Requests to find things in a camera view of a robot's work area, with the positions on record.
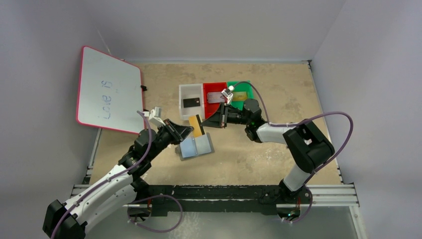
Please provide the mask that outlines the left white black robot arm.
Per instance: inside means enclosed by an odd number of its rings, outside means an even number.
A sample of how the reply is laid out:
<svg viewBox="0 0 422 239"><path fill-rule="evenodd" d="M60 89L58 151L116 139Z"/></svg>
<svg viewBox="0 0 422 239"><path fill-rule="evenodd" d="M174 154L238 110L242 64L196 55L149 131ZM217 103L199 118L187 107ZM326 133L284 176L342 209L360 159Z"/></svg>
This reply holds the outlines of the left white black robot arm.
<svg viewBox="0 0 422 239"><path fill-rule="evenodd" d="M178 145L194 130L165 119L155 131L142 130L127 153L103 178L65 202L53 201L42 229L51 239L83 239L100 221L145 188L141 176L168 145Z"/></svg>

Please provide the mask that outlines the grey leather card holder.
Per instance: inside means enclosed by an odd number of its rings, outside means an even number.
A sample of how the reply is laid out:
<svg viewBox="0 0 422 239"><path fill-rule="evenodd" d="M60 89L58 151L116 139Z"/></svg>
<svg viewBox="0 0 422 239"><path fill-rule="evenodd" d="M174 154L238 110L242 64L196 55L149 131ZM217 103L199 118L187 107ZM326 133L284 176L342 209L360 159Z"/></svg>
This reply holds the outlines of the grey leather card holder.
<svg viewBox="0 0 422 239"><path fill-rule="evenodd" d="M214 153L211 135L207 132L198 137L188 136L175 147L175 153L181 161Z"/></svg>

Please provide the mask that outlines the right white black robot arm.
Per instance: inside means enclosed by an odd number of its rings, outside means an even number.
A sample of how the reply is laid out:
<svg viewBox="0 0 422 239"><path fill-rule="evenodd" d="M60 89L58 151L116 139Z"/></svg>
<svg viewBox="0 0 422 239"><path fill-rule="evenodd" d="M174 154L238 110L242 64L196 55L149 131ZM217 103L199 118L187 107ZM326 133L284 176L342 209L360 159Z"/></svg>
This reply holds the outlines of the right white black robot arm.
<svg viewBox="0 0 422 239"><path fill-rule="evenodd" d="M316 168L334 155L333 145L312 121L293 127L272 126L263 119L256 99L244 101L241 110L220 103L215 113L202 122L202 126L225 128L229 123L244 125L247 137L253 142L287 146L295 164L279 184L286 193L292 194L302 189Z"/></svg>

